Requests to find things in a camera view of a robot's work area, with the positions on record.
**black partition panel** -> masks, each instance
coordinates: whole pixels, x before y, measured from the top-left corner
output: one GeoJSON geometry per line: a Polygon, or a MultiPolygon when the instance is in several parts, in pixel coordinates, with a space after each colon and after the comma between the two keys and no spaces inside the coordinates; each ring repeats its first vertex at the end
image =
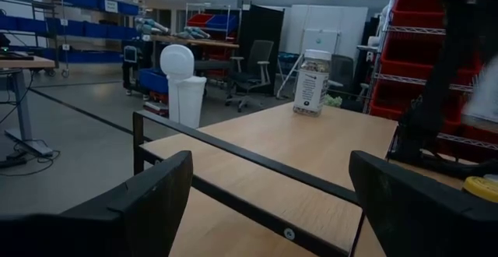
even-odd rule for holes
{"type": "Polygon", "coordinates": [[[269,59],[270,65],[268,67],[272,84],[259,89],[259,92],[261,93],[274,95],[275,74],[277,72],[277,59],[279,56],[282,24],[282,11],[251,5],[251,8],[248,11],[244,11],[242,14],[239,38],[241,56],[244,56],[245,58],[249,57],[254,40],[270,40],[274,42],[272,54],[269,59]]]}

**yellow object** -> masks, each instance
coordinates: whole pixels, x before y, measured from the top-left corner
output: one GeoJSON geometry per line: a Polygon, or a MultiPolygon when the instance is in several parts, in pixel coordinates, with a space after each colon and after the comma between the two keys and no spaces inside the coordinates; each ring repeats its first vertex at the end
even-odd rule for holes
{"type": "Polygon", "coordinates": [[[465,191],[490,202],[498,202],[498,183],[486,178],[471,176],[465,179],[465,191]]]}

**jar label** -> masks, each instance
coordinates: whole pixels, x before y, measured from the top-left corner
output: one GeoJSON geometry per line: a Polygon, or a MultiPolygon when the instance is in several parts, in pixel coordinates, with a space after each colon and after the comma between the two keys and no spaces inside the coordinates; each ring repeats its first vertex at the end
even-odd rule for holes
{"type": "Polygon", "coordinates": [[[328,72],[300,70],[297,78],[294,106],[319,111],[328,88],[328,72]]]}

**jar lid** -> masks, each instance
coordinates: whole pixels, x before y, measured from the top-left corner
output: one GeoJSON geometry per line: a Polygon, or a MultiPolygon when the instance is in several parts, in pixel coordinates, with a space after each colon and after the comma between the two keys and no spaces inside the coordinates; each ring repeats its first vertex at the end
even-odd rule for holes
{"type": "Polygon", "coordinates": [[[471,176],[465,179],[464,189],[481,199],[498,202],[498,184],[489,179],[471,176]]]}
{"type": "Polygon", "coordinates": [[[313,59],[321,59],[325,61],[332,60],[332,54],[328,51],[319,51],[319,50],[306,50],[304,52],[305,58],[313,58],[313,59]]]}

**label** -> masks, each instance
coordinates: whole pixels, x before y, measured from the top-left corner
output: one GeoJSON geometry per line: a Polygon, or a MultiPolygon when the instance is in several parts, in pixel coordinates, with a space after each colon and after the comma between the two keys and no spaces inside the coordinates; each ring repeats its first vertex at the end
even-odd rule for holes
{"type": "Polygon", "coordinates": [[[328,73],[300,70],[297,78],[294,106],[319,111],[328,89],[328,73]]]}
{"type": "Polygon", "coordinates": [[[106,12],[117,12],[117,2],[116,1],[111,1],[111,0],[104,0],[104,1],[105,1],[106,12]]]}

